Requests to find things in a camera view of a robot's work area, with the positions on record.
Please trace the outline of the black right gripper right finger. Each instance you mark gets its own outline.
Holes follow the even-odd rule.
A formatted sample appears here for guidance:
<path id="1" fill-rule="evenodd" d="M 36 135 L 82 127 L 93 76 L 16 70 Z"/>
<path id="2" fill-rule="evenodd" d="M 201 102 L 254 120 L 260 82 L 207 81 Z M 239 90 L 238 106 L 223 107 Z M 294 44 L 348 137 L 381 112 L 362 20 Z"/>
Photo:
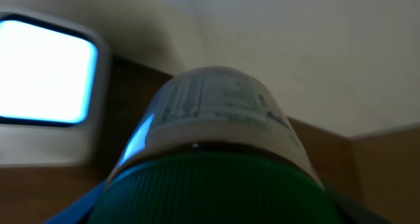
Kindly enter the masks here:
<path id="1" fill-rule="evenodd" d="M 390 221 L 341 194 L 332 184 L 325 183 L 324 187 L 344 224 L 391 224 Z"/>

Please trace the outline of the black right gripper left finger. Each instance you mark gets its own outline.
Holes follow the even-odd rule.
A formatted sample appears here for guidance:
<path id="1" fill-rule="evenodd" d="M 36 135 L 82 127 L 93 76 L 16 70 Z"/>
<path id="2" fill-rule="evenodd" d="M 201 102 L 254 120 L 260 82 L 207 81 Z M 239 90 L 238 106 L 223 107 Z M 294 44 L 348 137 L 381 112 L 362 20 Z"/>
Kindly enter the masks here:
<path id="1" fill-rule="evenodd" d="M 46 220 L 45 224 L 87 223 L 91 210 L 104 192 L 105 185 L 105 181 L 99 183 L 92 190 L 84 194 L 82 198 Z"/>

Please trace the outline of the green lid jar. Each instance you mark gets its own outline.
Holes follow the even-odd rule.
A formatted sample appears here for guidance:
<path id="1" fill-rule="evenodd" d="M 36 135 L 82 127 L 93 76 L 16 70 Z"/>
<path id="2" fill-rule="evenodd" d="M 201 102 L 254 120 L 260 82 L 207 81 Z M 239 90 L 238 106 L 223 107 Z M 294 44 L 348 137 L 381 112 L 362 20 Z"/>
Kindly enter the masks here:
<path id="1" fill-rule="evenodd" d="M 89 223 L 340 223 L 270 91 L 228 67 L 154 97 Z"/>

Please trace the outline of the white barcode scanner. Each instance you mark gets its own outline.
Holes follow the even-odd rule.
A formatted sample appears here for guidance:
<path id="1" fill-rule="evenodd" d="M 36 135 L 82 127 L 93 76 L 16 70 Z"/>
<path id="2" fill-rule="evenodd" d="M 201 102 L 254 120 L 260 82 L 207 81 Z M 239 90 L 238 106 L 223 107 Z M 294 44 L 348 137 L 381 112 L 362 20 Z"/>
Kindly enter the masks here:
<path id="1" fill-rule="evenodd" d="M 95 151 L 110 51 L 92 29 L 1 9 L 1 165 L 76 166 Z"/>

